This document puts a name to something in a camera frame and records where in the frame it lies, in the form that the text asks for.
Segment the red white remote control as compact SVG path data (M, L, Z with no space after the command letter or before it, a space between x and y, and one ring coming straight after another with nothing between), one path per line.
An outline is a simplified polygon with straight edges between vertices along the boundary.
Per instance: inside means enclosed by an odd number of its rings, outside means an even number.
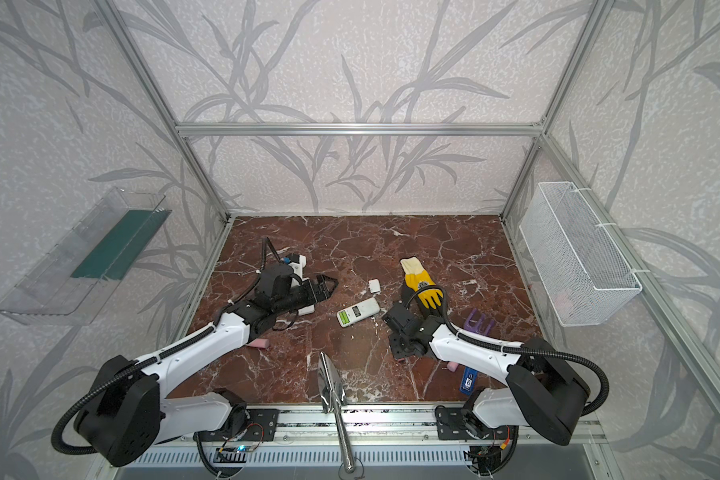
M354 325L362 320L373 317L380 312L380 305L375 298L368 298L355 305L340 310L337 320L342 328Z

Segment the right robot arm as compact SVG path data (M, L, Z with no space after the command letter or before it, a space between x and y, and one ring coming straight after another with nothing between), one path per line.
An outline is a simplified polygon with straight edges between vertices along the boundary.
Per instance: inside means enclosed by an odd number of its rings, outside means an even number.
M395 358L455 362L503 384L472 393L461 409L466 431L476 439L525 426L565 446L579 419L597 411L610 393L609 379L596 363L557 351L541 338L520 343L482 337L438 315L421 319L400 302L383 320Z

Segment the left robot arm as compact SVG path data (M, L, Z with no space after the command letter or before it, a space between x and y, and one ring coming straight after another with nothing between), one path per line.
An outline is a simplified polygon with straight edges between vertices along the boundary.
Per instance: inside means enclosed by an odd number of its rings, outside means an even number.
M303 275L285 261L265 267L236 301L192 334L153 353L128 360L117 355L98 371L89 391L54 426L50 442L61 454L100 454L115 467L150 447L199 432L235 437L248 422L247 404L226 389L174 398L185 380L220 357L271 330L277 318L328 300L339 282Z

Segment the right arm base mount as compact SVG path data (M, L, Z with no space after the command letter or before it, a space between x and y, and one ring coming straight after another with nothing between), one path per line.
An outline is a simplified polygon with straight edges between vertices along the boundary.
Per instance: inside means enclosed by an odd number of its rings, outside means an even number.
M438 405L434 409L439 440L505 441L511 437L511 426L489 428L461 407Z

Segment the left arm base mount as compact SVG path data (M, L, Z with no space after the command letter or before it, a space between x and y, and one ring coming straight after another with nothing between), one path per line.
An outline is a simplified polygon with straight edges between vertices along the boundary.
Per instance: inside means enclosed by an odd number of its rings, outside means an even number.
M235 410L220 429L195 434L202 442L272 442L280 411L274 408Z

